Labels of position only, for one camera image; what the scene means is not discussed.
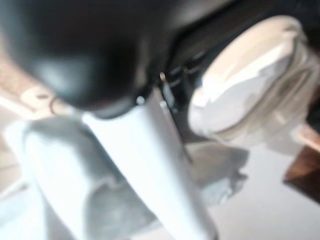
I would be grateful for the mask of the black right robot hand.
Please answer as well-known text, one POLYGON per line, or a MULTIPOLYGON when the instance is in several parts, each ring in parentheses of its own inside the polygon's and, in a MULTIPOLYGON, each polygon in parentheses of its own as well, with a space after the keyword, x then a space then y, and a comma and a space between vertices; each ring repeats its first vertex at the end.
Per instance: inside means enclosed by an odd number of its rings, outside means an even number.
POLYGON ((0 31, 12 60, 85 120, 116 167, 177 240, 215 240, 150 64, 216 0, 3 0, 0 31))

